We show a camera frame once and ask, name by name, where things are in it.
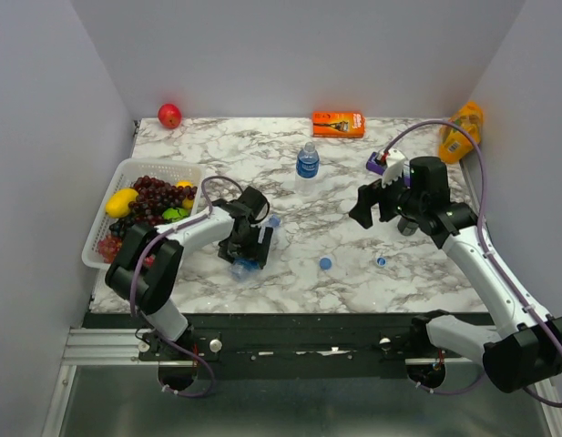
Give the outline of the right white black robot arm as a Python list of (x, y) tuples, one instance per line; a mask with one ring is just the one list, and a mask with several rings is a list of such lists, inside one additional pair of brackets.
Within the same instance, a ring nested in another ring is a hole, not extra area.
[(382, 222), (400, 218), (429, 236), (468, 278), (495, 324), (490, 330), (445, 311), (431, 311), (418, 317), (408, 334), (414, 354), (455, 352), (481, 366), (505, 393), (562, 372), (562, 317), (553, 317), (524, 290), (492, 251), (469, 205), (451, 200), (440, 158), (388, 161), (381, 178), (359, 187), (349, 216), (368, 229), (373, 207), (378, 207)]

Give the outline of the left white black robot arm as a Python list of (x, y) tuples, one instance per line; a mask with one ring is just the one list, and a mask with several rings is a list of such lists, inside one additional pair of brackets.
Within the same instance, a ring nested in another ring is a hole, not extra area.
[(202, 213), (152, 228), (135, 225), (107, 270), (105, 283), (160, 335), (159, 347), (172, 360), (190, 351), (191, 325), (171, 299), (180, 265), (212, 243), (218, 257), (236, 266), (263, 269), (273, 228), (261, 222), (270, 203), (256, 188), (233, 200), (217, 199)]

